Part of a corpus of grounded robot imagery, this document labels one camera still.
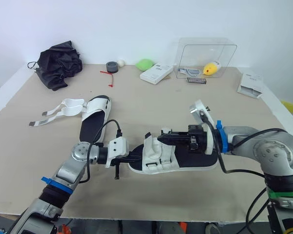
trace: yellow object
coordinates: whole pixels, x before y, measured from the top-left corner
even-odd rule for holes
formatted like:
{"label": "yellow object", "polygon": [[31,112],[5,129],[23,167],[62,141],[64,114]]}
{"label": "yellow object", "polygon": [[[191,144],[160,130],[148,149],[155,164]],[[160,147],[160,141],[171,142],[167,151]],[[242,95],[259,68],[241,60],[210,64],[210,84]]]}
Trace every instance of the yellow object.
{"label": "yellow object", "polygon": [[292,232],[293,232],[293,228],[289,228],[284,232],[284,234],[290,234]]}
{"label": "yellow object", "polygon": [[218,61],[209,62],[208,64],[205,65],[203,69],[203,74],[209,75],[209,76],[213,75],[219,70],[220,67],[221,65]]}
{"label": "yellow object", "polygon": [[287,101],[281,101],[281,103],[288,109],[288,111],[293,114],[293,103]]}

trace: yellow duck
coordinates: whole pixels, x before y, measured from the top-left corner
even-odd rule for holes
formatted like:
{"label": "yellow duck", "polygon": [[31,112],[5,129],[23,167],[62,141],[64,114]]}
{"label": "yellow duck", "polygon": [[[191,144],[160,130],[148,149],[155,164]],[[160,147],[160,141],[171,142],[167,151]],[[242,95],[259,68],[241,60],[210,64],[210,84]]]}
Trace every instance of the yellow duck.
{"label": "yellow duck", "polygon": [[219,69],[221,68],[221,65],[218,61],[209,62],[205,65],[203,69],[204,75],[213,75],[215,74]]}

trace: roll of tape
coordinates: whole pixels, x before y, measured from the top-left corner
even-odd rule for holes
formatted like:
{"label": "roll of tape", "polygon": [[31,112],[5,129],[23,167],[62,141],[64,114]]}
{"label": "roll of tape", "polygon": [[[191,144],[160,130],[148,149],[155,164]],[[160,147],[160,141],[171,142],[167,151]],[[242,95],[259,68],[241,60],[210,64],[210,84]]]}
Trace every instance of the roll of tape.
{"label": "roll of tape", "polygon": [[118,72],[118,64],[117,62],[108,62],[106,64],[106,70],[110,73]]}

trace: folded black umbrella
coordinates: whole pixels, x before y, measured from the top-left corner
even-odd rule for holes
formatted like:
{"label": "folded black umbrella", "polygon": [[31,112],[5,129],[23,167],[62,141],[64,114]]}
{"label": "folded black umbrella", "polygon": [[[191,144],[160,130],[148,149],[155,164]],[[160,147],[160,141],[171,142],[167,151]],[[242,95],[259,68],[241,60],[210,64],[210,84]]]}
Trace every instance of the folded black umbrella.
{"label": "folded black umbrella", "polygon": [[64,79],[75,76],[83,69],[79,54],[72,47],[70,40],[41,52],[37,64],[39,65],[39,68],[36,68],[37,75],[42,83],[53,91],[66,87]]}

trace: beige tabletop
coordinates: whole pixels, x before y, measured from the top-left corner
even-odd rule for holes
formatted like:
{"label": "beige tabletop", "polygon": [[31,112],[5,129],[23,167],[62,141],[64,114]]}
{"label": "beige tabletop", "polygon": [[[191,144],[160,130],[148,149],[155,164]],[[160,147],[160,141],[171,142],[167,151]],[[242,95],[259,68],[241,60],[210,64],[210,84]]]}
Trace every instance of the beige tabletop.
{"label": "beige tabletop", "polygon": [[[91,99],[107,95],[112,100],[109,118],[119,121],[130,149],[142,144],[144,135],[160,134],[162,127],[186,131],[196,124],[189,106],[201,99],[214,121],[226,126],[257,129],[282,127],[262,100],[236,92],[241,74],[228,68],[221,78],[206,85],[184,79],[162,80],[157,85],[140,80],[134,66],[125,66],[111,77],[101,74],[104,65],[85,65],[83,71],[67,78],[68,87],[48,90],[34,74],[0,112],[0,213],[20,214],[45,187],[42,176],[51,177],[70,157],[79,141],[81,116],[62,117],[47,125],[29,127],[41,120],[41,113],[53,109],[64,98]],[[110,124],[105,142],[113,139]],[[224,155],[227,169],[260,172],[257,162]],[[120,180],[114,167],[92,165],[91,180],[77,187],[64,207],[64,217],[174,221],[244,221],[248,206],[264,188],[262,178],[235,173],[226,175],[217,166],[210,171],[140,175],[121,165]],[[267,199],[265,195],[254,210]],[[264,212],[258,221],[267,220]]]}

